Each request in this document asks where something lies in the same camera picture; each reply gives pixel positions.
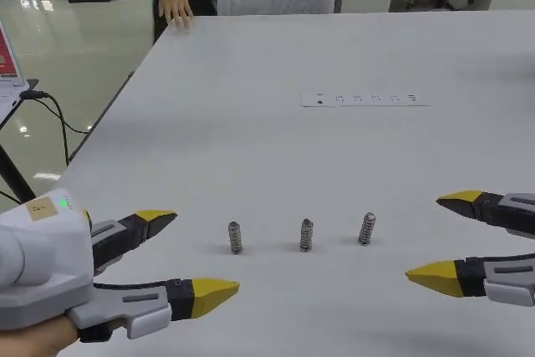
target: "tiled floor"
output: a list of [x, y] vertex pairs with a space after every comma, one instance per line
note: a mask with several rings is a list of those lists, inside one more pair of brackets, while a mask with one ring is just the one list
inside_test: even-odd
[[[0, 18], [24, 76], [39, 79], [39, 89], [55, 96], [66, 120], [81, 130], [94, 123], [151, 45], [150, 0], [0, 0]], [[69, 133], [72, 149], [80, 140]], [[37, 193], [53, 185], [39, 177], [65, 168], [60, 124], [37, 103], [22, 105], [0, 131], [0, 144]], [[1, 179], [0, 190], [8, 190]], [[0, 212], [12, 205], [0, 196]]]

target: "compression spring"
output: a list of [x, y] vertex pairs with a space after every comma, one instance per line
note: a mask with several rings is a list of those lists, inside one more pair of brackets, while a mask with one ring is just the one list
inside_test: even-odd
[[362, 221], [362, 227], [360, 228], [359, 243], [363, 246], [367, 246], [371, 241], [371, 233], [374, 231], [375, 215], [372, 212], [368, 212], [364, 216]]
[[305, 219], [301, 224], [301, 242], [299, 246], [302, 252], [309, 252], [312, 249], [312, 232], [314, 224], [309, 219]]
[[228, 237], [231, 241], [231, 251], [233, 254], [240, 254], [243, 251], [242, 233], [240, 232], [240, 225], [237, 222], [230, 222], [228, 224]]

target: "red screen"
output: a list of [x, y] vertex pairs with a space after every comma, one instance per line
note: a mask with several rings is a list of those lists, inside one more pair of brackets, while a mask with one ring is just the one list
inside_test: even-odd
[[8, 41], [4, 38], [4, 34], [0, 29], [0, 78], [17, 77], [17, 70], [15, 63], [9, 54]]

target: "human hand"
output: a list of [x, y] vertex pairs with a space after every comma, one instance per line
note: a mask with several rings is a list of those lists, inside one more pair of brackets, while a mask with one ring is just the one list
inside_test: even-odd
[[[96, 271], [100, 275], [104, 269]], [[78, 330], [62, 315], [29, 328], [0, 332], [2, 357], [56, 357], [78, 340]]]
[[190, 27], [190, 18], [193, 17], [188, 0], [160, 0], [158, 3], [160, 17], [166, 17], [168, 25], [179, 28], [182, 24], [184, 28]]

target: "white table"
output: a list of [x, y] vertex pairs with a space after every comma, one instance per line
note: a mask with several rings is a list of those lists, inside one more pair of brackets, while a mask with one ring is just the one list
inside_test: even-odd
[[[405, 271], [535, 248], [434, 203], [535, 191], [533, 27], [532, 12], [427, 13], [198, 18], [168, 33], [59, 185], [95, 221], [181, 214], [102, 281], [242, 286], [197, 321], [62, 356], [532, 357], [532, 309], [447, 298]], [[316, 90], [414, 91], [432, 106], [300, 107]], [[367, 211], [374, 241], [360, 247]], [[311, 253], [297, 247], [305, 217]]]

